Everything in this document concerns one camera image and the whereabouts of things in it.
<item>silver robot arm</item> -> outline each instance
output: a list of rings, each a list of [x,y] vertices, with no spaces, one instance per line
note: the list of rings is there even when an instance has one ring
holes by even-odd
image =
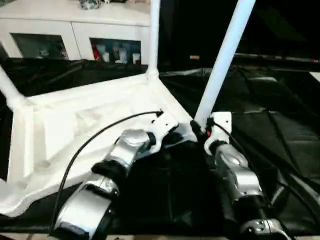
[[[239,236],[241,239],[290,240],[266,201],[259,179],[247,159],[229,144],[229,136],[219,130],[216,125],[212,127],[211,132],[219,135],[211,135],[204,146],[212,156],[219,192],[226,196],[221,201],[230,206]]]
[[[159,151],[162,139],[178,123],[163,113],[149,130],[128,129],[115,141],[103,161],[62,207],[52,234],[54,239],[99,240],[115,214],[115,203],[136,159]]]

